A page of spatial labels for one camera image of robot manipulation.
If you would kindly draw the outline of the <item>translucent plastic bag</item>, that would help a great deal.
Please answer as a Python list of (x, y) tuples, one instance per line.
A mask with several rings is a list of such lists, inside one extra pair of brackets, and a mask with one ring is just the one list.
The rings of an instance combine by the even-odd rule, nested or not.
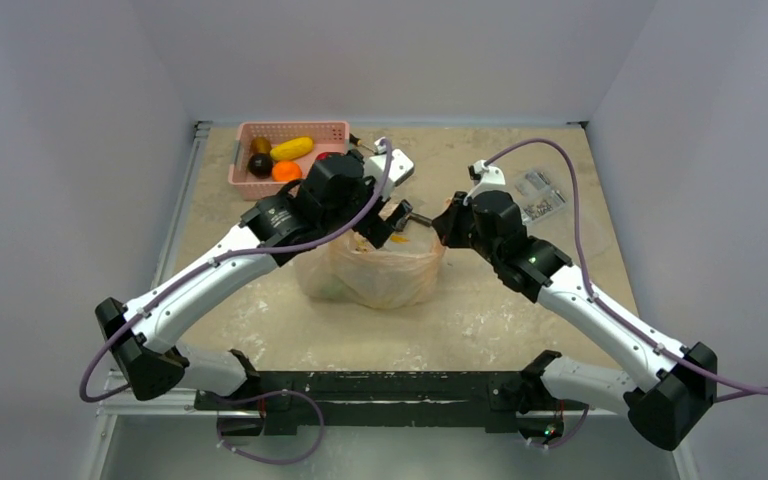
[(435, 293), (446, 248), (432, 228), (411, 222), (394, 234), (407, 244), (387, 240), (374, 249), (349, 231), (295, 257), (296, 281), (306, 296), (392, 310), (428, 301)]

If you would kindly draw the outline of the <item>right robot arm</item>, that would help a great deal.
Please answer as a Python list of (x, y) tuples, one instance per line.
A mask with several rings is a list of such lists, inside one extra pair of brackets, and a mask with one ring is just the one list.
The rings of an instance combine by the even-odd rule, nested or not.
[(545, 352), (526, 369), (524, 399), (536, 407), (574, 400), (627, 417), (650, 444), (673, 451), (713, 406), (718, 357), (652, 328), (586, 283), (581, 267), (554, 244), (528, 233), (512, 197), (456, 193), (432, 221), (441, 244), (470, 249), (510, 290), (555, 313), (617, 364), (608, 369)]

